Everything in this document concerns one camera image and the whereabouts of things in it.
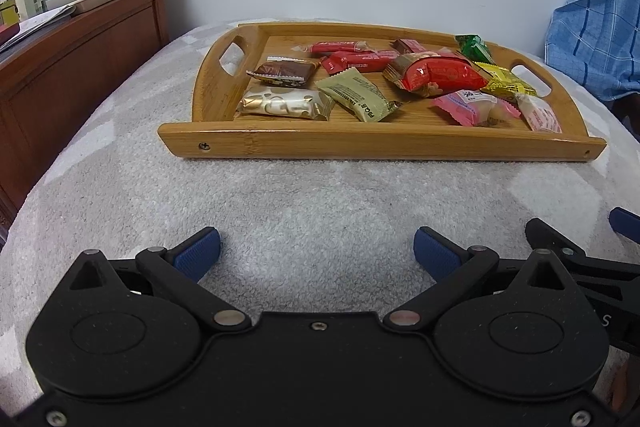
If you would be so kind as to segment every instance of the bamboo tray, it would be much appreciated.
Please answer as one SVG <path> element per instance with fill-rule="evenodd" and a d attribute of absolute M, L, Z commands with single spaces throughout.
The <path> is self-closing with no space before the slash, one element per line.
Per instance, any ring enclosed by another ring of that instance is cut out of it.
<path fill-rule="evenodd" d="M 245 71 L 267 56 L 302 58 L 296 45 L 318 41 L 366 40 L 375 49 L 389 49 L 396 38 L 415 39 L 428 49 L 457 49 L 452 35 L 407 28 L 318 22 L 243 24 L 220 37 L 204 59 L 193 90 L 192 122 L 163 124 L 160 138 L 184 158 L 350 158 L 380 160 L 539 160 L 586 162 L 607 145 L 588 135 L 574 101 L 558 81 L 527 57 L 489 43 L 495 61 L 504 67 L 524 65 L 551 88 L 545 100 L 556 112 L 563 134 L 531 131 L 524 119 L 496 128 L 465 128 L 423 99 L 400 90 L 382 77 L 365 74 L 387 99 L 404 105 L 384 122 L 360 122 L 335 104 L 328 122 L 301 118 L 241 115 L 236 106 L 250 85 L 259 83 Z M 220 64 L 236 43 L 244 60 L 234 75 Z M 318 68 L 309 88 L 327 77 Z"/>

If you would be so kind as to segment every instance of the bed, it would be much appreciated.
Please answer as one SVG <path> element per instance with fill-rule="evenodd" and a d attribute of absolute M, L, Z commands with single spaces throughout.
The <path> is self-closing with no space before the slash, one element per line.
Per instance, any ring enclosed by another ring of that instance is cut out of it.
<path fill-rule="evenodd" d="M 554 71 L 588 130 L 609 146 L 591 163 L 182 160 L 156 133 L 190 119 L 191 91 L 212 43 L 238 22 L 197 28 L 138 69 L 89 118 L 33 188 L 0 254 L 0 407 L 40 393 L 24 339 L 81 250 L 133 257 L 216 227 L 223 255 L 200 284 L 251 315 L 384 314 L 429 287 L 415 262 L 428 225 L 464 247 L 529 254 L 540 217 L 590 255 L 640 263 L 607 214 L 640 213 L 638 142 L 581 86 Z M 224 57 L 225 67 L 240 54 Z M 624 355 L 612 349 L 598 391 Z"/>

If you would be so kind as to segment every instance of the blue gripper pad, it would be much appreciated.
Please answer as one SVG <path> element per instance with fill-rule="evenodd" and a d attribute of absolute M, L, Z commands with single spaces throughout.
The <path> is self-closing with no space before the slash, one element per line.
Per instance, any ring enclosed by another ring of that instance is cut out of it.
<path fill-rule="evenodd" d="M 609 213 L 609 224 L 614 232 L 640 243 L 640 216 L 616 207 Z"/>
<path fill-rule="evenodd" d="M 463 250 L 429 227 L 420 227 L 414 236 L 415 260 L 438 282 L 447 277 L 463 261 Z"/>
<path fill-rule="evenodd" d="M 164 255 L 174 268 L 198 282 L 220 258 L 220 233 L 205 227 Z"/>

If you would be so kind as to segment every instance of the blue checkered cloth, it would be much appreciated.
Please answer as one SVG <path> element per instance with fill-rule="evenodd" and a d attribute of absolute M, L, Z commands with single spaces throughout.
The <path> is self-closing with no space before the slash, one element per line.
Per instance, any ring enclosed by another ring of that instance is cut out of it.
<path fill-rule="evenodd" d="M 602 101 L 640 92 L 640 0 L 568 0 L 546 34 L 546 63 Z"/>

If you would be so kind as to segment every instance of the metal pin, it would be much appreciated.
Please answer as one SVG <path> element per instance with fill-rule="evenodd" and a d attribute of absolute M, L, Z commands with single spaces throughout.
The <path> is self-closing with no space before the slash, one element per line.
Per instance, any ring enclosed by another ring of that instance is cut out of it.
<path fill-rule="evenodd" d="M 591 423 L 591 413 L 589 411 L 578 411 L 571 416 L 572 427 L 586 427 Z"/>
<path fill-rule="evenodd" d="M 413 326 L 420 322 L 420 315 L 411 310 L 396 310 L 389 315 L 389 320 L 396 326 Z"/>
<path fill-rule="evenodd" d="M 47 423 L 51 427 L 65 427 L 66 416 L 60 411 L 49 411 L 46 415 Z"/>
<path fill-rule="evenodd" d="M 244 314 L 238 310 L 222 310 L 213 315 L 220 326 L 238 326 L 244 321 Z"/>

